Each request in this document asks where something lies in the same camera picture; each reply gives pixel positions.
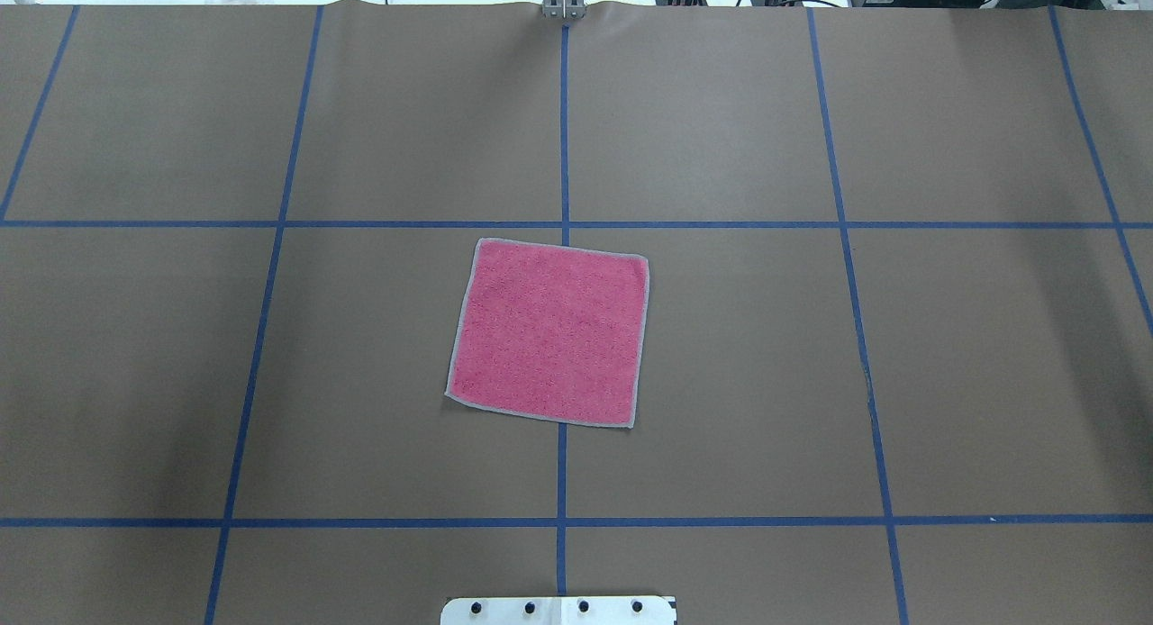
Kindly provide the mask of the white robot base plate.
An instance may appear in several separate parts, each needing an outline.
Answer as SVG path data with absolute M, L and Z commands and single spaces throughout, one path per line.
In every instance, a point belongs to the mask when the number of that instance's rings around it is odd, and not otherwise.
M 440 624 L 676 624 L 676 598 L 658 595 L 461 597 Z

